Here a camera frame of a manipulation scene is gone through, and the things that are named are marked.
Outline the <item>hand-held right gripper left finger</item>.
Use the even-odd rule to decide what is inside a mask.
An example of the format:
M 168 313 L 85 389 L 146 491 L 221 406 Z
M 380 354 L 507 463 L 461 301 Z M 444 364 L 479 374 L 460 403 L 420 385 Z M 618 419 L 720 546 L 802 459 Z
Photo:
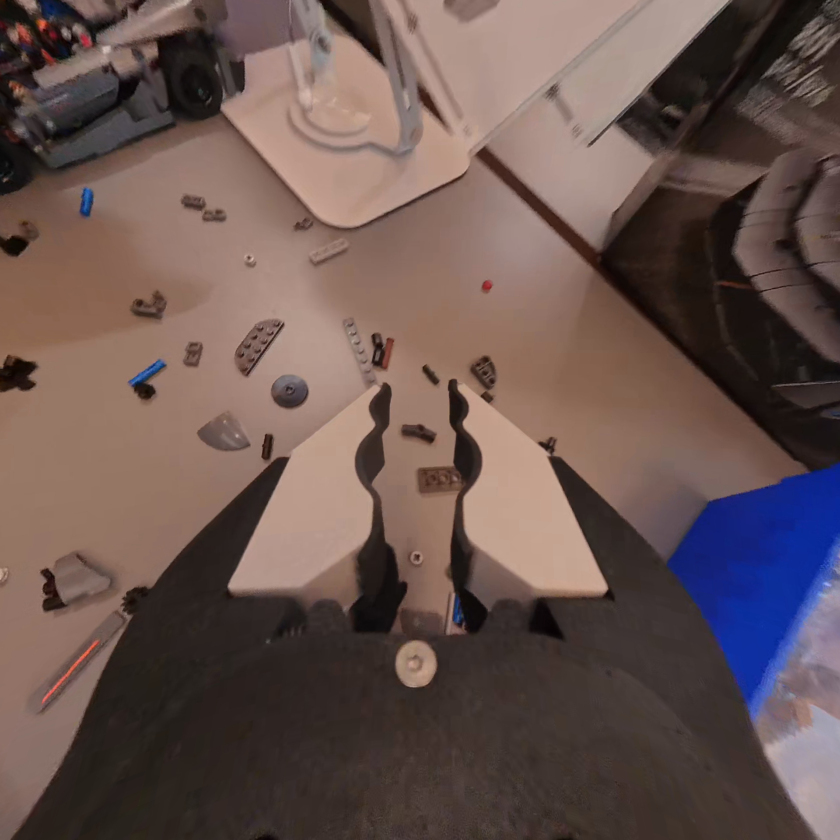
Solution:
M 388 634 L 404 601 L 375 479 L 392 388 L 372 385 L 295 447 L 232 573 L 236 597 L 336 602 L 358 633 Z

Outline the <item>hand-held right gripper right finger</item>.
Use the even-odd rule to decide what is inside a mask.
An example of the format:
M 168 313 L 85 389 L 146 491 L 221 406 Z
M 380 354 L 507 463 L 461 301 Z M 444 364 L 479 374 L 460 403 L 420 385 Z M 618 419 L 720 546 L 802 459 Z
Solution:
M 449 569 L 460 626 L 480 630 L 499 602 L 602 599 L 608 583 L 551 455 L 479 397 L 448 382 L 455 500 Z

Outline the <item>black lego connector with blue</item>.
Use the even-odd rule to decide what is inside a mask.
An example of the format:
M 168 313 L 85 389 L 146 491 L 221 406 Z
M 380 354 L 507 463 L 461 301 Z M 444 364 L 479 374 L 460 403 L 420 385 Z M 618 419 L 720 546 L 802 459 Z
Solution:
M 9 354 L 1 367 L 1 393 L 11 391 L 28 392 L 36 387 L 32 374 L 38 364 Z

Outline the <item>grey lego sports car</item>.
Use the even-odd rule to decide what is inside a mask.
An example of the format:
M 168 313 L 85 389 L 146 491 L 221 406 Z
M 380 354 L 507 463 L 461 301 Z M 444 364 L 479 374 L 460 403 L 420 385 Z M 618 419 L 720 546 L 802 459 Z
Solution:
M 245 88 L 225 1 L 1 2 L 1 194 L 218 115 Z

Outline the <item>grey lego wedge shell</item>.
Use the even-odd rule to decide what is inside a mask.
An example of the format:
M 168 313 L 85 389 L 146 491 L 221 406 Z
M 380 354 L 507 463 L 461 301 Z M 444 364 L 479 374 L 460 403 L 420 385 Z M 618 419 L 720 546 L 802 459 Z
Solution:
M 197 429 L 196 435 L 208 447 L 217 451 L 236 452 L 250 447 L 243 424 L 230 411 L 218 414 Z

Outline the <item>dark grey long lego plate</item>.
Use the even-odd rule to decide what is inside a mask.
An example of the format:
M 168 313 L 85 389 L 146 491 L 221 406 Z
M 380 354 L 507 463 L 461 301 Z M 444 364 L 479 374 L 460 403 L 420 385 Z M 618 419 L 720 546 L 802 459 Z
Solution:
M 342 321 L 342 324 L 363 383 L 367 387 L 378 385 L 371 355 L 367 350 L 355 320 L 353 318 L 346 318 Z

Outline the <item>grey lego panel black pins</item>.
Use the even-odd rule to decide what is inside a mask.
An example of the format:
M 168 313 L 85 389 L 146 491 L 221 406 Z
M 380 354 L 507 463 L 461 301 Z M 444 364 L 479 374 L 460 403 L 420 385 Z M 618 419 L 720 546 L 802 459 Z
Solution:
M 42 611 L 52 613 L 85 601 L 112 588 L 112 578 L 90 565 L 78 553 L 66 554 L 39 571 L 42 579 Z

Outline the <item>grey lego panel orange stripe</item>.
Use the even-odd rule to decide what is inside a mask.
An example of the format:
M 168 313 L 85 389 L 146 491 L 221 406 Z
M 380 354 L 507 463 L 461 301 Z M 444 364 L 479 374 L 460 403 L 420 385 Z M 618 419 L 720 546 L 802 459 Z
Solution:
M 123 610 L 111 612 L 69 654 L 66 659 L 36 687 L 28 699 L 27 710 L 35 715 L 46 711 L 77 681 L 84 670 L 118 636 L 130 616 Z

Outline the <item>lego set box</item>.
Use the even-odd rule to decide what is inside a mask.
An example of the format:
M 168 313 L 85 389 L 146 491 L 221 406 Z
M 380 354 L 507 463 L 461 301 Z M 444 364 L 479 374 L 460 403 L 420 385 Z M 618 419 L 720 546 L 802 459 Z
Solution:
M 618 120 L 617 288 L 808 469 L 839 458 L 839 2 L 728 2 Z

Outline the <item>blue storage bin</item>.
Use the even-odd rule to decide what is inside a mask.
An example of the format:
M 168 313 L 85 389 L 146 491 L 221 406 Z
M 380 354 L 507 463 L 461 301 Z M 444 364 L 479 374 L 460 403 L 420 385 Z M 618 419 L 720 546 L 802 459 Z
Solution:
M 839 558 L 838 465 L 711 501 L 668 562 L 756 719 L 817 586 Z

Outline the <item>clear plastic parts bags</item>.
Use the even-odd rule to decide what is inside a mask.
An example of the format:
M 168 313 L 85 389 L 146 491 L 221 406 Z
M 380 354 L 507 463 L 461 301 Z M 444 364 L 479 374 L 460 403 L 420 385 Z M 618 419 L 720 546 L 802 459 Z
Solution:
M 839 569 L 816 588 L 756 719 L 764 752 L 821 839 L 839 838 Z

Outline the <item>white rounded board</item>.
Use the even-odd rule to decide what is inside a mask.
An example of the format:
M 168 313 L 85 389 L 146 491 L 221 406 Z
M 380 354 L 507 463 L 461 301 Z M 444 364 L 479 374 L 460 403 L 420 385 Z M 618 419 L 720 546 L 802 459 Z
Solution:
M 338 81 L 355 106 L 371 115 L 366 131 L 351 138 L 366 144 L 324 145 L 303 117 L 290 44 L 245 57 L 245 89 L 222 111 L 259 157 L 318 221 L 341 229 L 362 227 L 463 176 L 465 146 L 424 108 L 423 135 L 415 149 L 392 154 L 398 121 L 385 69 L 357 41 L 336 35 Z

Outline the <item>grey metal stand pole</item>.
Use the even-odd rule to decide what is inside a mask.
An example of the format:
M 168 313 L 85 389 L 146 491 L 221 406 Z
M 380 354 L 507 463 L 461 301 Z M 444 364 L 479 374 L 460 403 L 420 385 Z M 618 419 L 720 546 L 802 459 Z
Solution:
M 301 110 L 310 113 L 314 105 L 316 84 L 333 64 L 333 36 L 328 27 L 327 15 L 319 1 L 288 1 L 290 33 L 297 20 L 303 33 L 303 43 L 309 48 L 309 70 L 304 70 L 295 42 L 289 44 L 289 60 L 297 87 Z
M 419 99 L 417 74 L 384 2 L 370 1 L 369 6 L 399 121 L 399 135 L 391 153 L 402 156 L 414 151 L 424 135 L 424 109 Z

